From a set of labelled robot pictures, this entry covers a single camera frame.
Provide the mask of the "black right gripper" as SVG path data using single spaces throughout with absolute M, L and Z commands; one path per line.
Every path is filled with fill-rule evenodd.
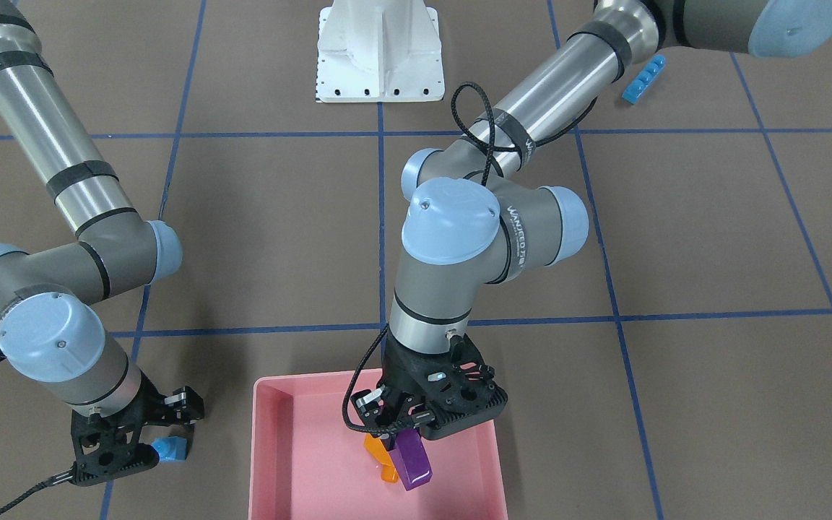
M 152 383 L 142 383 L 130 404 L 109 417 L 95 419 L 79 412 L 71 415 L 71 439 L 75 463 L 71 483 L 95 486 L 132 476 L 159 464 L 160 457 L 148 443 L 139 441 L 147 424 L 188 427 L 205 417 L 204 399 L 191 387 L 176 389 L 165 398 Z

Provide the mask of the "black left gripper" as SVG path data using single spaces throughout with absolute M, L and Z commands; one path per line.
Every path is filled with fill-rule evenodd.
M 389 337 L 381 361 L 377 389 L 352 395 L 361 421 L 352 425 L 354 431 L 395 435 L 418 429 L 420 437 L 436 441 L 498 417 L 508 401 L 494 368 L 466 336 L 454 335 L 449 351 L 438 355 L 412 351 Z

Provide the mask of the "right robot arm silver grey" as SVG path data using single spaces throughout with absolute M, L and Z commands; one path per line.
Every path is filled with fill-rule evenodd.
M 95 304 L 174 274 L 181 241 L 132 204 L 10 1 L 0 1 L 0 116 L 71 231 L 40 251 L 0 243 L 0 355 L 71 411 L 73 462 L 45 484 L 88 487 L 152 469 L 160 457 L 143 429 L 191 430 L 204 400 L 191 387 L 160 391 Z

